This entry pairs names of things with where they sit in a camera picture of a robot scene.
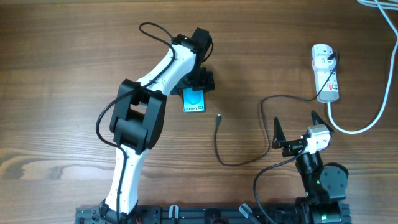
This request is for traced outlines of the blue screen Galaxy smartphone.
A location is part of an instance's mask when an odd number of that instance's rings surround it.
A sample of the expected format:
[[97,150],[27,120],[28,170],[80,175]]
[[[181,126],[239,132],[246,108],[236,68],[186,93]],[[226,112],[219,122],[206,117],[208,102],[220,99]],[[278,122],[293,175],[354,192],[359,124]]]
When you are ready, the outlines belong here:
[[191,88],[183,90],[183,110],[185,113],[199,113],[205,111],[203,90],[194,91]]

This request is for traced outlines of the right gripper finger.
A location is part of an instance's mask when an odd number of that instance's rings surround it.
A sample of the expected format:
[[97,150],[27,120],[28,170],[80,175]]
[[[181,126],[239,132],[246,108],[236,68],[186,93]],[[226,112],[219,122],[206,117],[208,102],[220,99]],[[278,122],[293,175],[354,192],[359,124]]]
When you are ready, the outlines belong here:
[[312,116],[312,121],[313,121],[314,125],[324,124],[327,127],[327,129],[329,130],[330,135],[334,134],[334,132],[335,132],[334,129],[330,125],[328,125],[326,122],[324,122],[324,120],[321,119],[321,117],[316,113],[315,110],[312,110],[311,116]]
[[274,149],[282,148],[285,146],[286,138],[282,130],[282,126],[278,117],[274,118],[274,135],[272,140],[272,147]]

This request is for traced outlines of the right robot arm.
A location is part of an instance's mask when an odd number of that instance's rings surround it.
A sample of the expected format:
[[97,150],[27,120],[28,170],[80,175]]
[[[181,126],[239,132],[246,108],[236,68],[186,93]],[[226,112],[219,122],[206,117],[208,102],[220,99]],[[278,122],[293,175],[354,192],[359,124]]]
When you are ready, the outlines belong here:
[[274,118],[272,147],[281,148],[283,157],[294,157],[305,197],[295,200],[299,223],[351,223],[346,198],[349,172],[339,163],[323,163],[320,152],[330,147],[334,130],[315,112],[311,112],[313,125],[299,139],[285,138],[278,118]]

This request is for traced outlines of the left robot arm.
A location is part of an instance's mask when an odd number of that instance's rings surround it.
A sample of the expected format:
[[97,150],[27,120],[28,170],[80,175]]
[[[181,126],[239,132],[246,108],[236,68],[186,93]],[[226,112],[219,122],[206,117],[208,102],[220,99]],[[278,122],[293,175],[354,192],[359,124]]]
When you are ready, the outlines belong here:
[[103,110],[113,110],[110,146],[116,166],[108,196],[99,206],[103,223],[135,223],[139,180],[147,153],[160,138],[169,95],[183,95],[186,112],[204,111],[204,93],[215,88],[213,74],[202,63],[213,50],[207,30],[196,28],[191,37],[179,34],[167,43],[169,51],[146,76],[125,79],[118,95]]

